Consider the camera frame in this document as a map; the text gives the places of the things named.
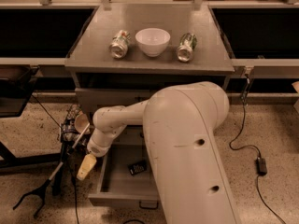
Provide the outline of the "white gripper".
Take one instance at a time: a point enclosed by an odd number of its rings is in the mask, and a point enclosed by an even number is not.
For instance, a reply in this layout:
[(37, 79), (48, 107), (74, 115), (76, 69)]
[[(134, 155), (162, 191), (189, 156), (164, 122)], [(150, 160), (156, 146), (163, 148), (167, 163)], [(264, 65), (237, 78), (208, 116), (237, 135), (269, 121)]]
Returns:
[(100, 158), (107, 154), (113, 141), (119, 134), (116, 131), (109, 133), (103, 133), (102, 131), (95, 129), (88, 142), (87, 149), (91, 154), (87, 154), (82, 164), (78, 169), (77, 179), (84, 180), (90, 171), (93, 169), (94, 165), (97, 163), (95, 157)]

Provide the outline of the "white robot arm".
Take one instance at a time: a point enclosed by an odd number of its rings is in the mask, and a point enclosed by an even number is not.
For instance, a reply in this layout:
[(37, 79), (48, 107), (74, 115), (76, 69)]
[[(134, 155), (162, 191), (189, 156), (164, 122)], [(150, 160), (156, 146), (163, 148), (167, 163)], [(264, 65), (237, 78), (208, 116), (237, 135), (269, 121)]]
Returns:
[(228, 111), (227, 94), (211, 82), (168, 87), (134, 105), (102, 107), (93, 115), (78, 179), (127, 126), (141, 125), (167, 224), (241, 224), (214, 139)]

